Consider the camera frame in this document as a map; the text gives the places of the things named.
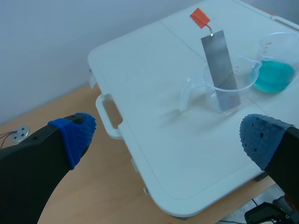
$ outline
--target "white wall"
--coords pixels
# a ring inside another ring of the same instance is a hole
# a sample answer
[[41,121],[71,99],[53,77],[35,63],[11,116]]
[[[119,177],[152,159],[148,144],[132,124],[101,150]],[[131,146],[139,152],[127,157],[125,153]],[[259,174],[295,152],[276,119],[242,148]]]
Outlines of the white wall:
[[0,124],[88,82],[96,46],[200,0],[1,0]]

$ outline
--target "wire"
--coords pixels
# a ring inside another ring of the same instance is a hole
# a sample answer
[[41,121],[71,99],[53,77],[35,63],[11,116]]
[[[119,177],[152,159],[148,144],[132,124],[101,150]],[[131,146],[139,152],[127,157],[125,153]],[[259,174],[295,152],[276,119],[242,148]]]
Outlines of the wire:
[[14,131],[14,132],[7,132],[7,133],[0,134],[0,136],[1,136],[0,139],[3,139],[3,138],[4,138],[4,140],[2,141],[2,144],[1,144],[1,146],[0,146],[0,149],[2,149],[5,140],[6,140],[11,134],[16,133],[16,132],[17,132],[17,131]]
[[239,223],[239,222],[233,222],[233,221],[224,221],[224,220],[220,220],[220,222],[222,222],[222,223],[246,224],[246,223]]
[[16,133],[16,131],[14,131],[14,132],[6,132],[6,133],[2,133],[0,135],[7,135],[7,134],[12,134],[12,133]]
[[258,206],[254,199],[252,199],[252,201],[253,201],[254,204],[256,204],[256,206]]
[[4,138],[4,140],[3,140],[3,142],[2,142],[2,144],[1,144],[1,147],[0,147],[0,149],[2,149],[2,147],[3,147],[3,144],[4,144],[4,142],[5,142],[5,140],[9,137],[9,135],[11,135],[11,134],[8,134],[5,138]]

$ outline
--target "orange label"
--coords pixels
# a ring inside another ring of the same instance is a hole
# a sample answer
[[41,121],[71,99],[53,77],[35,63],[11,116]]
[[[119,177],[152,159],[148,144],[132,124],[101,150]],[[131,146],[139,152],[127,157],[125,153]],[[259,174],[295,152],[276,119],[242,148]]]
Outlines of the orange label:
[[209,17],[204,14],[203,11],[201,11],[199,8],[197,8],[191,15],[190,17],[193,19],[193,21],[202,29],[205,27],[210,19]]

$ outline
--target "clear plastic beaker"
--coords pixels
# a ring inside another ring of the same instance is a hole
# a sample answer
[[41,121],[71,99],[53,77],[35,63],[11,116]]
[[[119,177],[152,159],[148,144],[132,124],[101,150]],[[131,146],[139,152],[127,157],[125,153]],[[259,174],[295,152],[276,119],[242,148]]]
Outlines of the clear plastic beaker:
[[181,92],[180,111],[187,109],[191,91],[194,88],[206,88],[206,100],[215,111],[230,114],[240,109],[247,99],[251,86],[258,78],[261,62],[241,55],[231,56],[231,63],[237,88],[221,89],[213,84],[208,65],[203,70],[203,77],[188,78]]
[[262,62],[255,86],[265,92],[287,87],[299,69],[299,35],[273,33],[260,41],[257,59]]

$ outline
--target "wooden table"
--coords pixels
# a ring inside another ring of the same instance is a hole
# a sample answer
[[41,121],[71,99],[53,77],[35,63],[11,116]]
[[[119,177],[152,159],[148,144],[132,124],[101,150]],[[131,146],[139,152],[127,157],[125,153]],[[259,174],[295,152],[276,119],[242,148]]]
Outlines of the wooden table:
[[[86,85],[0,126],[4,133],[28,125],[32,134],[48,121],[76,112],[90,113],[97,120],[89,150],[59,183],[39,224],[214,224],[274,184],[269,177],[250,181],[187,221],[170,217],[145,195],[125,143],[108,137],[95,107],[99,95],[98,87]],[[114,125],[121,123],[115,106],[107,103],[106,108]],[[10,145],[8,138],[4,147]]]

